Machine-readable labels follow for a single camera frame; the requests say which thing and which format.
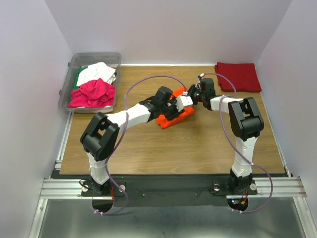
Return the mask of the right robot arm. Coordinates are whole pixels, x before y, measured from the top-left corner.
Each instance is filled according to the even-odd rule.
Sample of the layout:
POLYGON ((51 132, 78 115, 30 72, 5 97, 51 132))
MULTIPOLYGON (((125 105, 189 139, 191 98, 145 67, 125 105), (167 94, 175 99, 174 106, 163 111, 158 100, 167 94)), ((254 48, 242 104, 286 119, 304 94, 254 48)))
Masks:
POLYGON ((228 189, 240 193, 253 181, 253 152, 255 143, 264 128, 264 120, 253 97, 237 99, 217 96, 211 78, 198 77, 199 82, 189 88, 193 104, 202 103, 210 111, 227 113, 231 130, 236 138, 233 165, 230 169, 228 189))

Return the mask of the orange t shirt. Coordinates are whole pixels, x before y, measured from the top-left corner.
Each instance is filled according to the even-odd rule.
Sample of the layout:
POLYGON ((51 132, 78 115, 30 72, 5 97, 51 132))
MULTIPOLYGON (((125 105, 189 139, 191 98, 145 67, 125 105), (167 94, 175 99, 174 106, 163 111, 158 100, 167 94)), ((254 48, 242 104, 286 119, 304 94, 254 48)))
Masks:
POLYGON ((158 111, 155 112, 153 118, 162 129, 168 128, 172 125, 177 124, 178 122, 181 122, 186 117, 192 115, 195 112, 193 107, 187 107, 181 111, 178 110, 176 106, 176 98, 178 96, 182 96, 184 91, 184 87, 172 91, 165 86, 161 86, 157 90, 154 99, 159 102, 159 105, 158 111))

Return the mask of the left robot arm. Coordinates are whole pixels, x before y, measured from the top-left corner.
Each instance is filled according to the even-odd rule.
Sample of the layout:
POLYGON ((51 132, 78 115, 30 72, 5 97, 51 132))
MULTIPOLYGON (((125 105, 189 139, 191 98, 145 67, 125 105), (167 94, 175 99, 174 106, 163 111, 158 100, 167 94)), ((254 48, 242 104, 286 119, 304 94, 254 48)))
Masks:
POLYGON ((115 114, 96 113, 83 132, 80 142, 87 153, 91 171, 91 187, 98 195, 106 195, 110 191, 109 175, 105 166, 121 142, 118 135, 123 135, 132 126, 148 123, 158 119, 160 125, 172 124, 185 109, 178 105, 179 96, 185 88, 171 91, 160 87, 156 94, 140 101, 135 106, 115 114))

